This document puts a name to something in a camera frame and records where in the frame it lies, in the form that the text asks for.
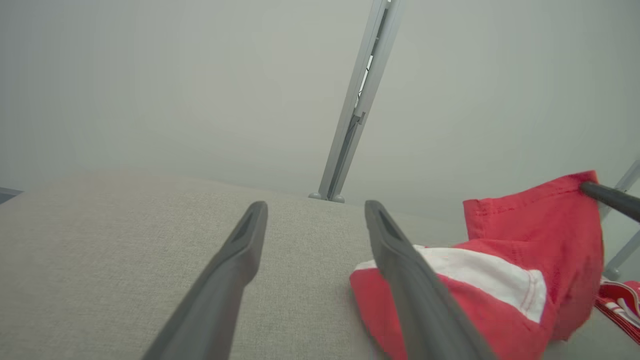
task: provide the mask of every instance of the stitching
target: stitching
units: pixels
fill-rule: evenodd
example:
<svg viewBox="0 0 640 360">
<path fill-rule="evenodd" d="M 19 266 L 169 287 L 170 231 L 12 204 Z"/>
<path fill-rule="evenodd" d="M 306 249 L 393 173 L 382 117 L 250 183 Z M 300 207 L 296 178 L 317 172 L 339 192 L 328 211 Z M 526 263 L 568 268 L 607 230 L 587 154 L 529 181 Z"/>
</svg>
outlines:
<svg viewBox="0 0 640 360">
<path fill-rule="evenodd" d="M 560 192 L 556 192 L 556 193 L 551 193 L 551 194 L 548 194 L 548 195 L 546 195 L 546 196 L 544 196 L 544 197 L 539 197 L 539 198 L 537 198 L 537 199 L 535 199 L 535 200 L 533 200 L 533 201 L 530 201 L 530 202 L 528 202 L 528 203 L 526 203 L 526 204 L 522 204 L 521 206 L 519 206 L 519 207 L 517 207 L 517 208 L 506 208 L 506 209 L 500 209 L 500 210 L 492 211 L 492 212 L 488 212 L 488 211 L 484 211 L 484 212 L 482 212 L 482 211 L 475 211 L 474 213 L 475 213 L 475 216 L 477 216 L 477 217 L 485 217 L 485 216 L 488 216 L 488 215 L 501 214 L 501 213 L 505 213 L 505 212 L 507 212 L 507 211 L 511 211 L 511 210 L 515 210 L 515 209 L 520 209 L 520 208 L 525 208 L 525 207 L 527 207 L 527 206 L 529 206 L 529 205 L 531 205 L 531 204 L 535 204 L 536 202 L 538 202 L 538 201 L 540 201 L 540 200 L 548 199 L 548 198 L 550 198 L 550 197 L 554 197 L 554 196 L 558 196 L 558 195 L 563 195 L 563 194 L 566 194 L 566 193 L 573 193 L 573 192 L 578 192 L 578 189 L 565 190 L 565 191 L 560 191 Z"/>
<path fill-rule="evenodd" d="M 518 310 L 523 310 L 524 309 L 523 308 L 524 303 L 527 301 L 527 296 L 529 296 L 529 292 L 531 291 L 531 274 L 527 271 L 527 275 L 529 276 L 529 286 L 527 287 L 527 293 L 524 294 L 524 299 L 522 299 L 522 302 L 518 306 Z"/>
<path fill-rule="evenodd" d="M 531 308 L 531 306 L 533 305 L 533 299 L 535 299 L 536 297 L 536 293 L 538 292 L 538 287 L 536 286 L 536 281 L 534 279 L 533 281 L 533 293 L 531 294 L 531 301 L 529 303 L 529 305 L 527 306 L 527 309 L 525 309 L 525 312 L 529 312 L 529 309 Z"/>
</svg>

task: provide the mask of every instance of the clothing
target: clothing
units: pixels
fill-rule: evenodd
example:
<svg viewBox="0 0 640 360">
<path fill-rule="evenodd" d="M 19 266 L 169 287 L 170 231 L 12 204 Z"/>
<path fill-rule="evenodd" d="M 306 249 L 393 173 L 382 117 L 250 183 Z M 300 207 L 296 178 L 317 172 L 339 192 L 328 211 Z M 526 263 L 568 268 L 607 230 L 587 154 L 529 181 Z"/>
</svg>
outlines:
<svg viewBox="0 0 640 360">
<path fill-rule="evenodd" d="M 595 172 L 467 200 L 469 241 L 417 247 L 500 359 L 538 359 L 550 340 L 568 339 L 589 317 L 603 246 L 598 205 L 579 190 L 584 181 L 597 182 Z M 371 335 L 393 359 L 406 359 L 393 298 L 375 263 L 358 265 L 350 282 Z"/>
<path fill-rule="evenodd" d="M 640 282 L 602 279 L 596 307 L 640 345 Z"/>
</svg>

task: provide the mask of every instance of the white stripe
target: white stripe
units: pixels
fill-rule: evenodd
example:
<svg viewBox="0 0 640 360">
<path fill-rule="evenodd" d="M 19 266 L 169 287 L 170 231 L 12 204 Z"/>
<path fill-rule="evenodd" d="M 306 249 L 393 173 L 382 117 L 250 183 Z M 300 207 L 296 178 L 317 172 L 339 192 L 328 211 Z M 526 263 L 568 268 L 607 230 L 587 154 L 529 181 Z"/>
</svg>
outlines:
<svg viewBox="0 0 640 360">
<path fill-rule="evenodd" d="M 524 270 L 497 256 L 466 249 L 414 247 L 436 273 L 475 286 L 540 323 L 547 285 L 539 270 Z M 371 260 L 356 270 L 375 267 Z"/>
</svg>

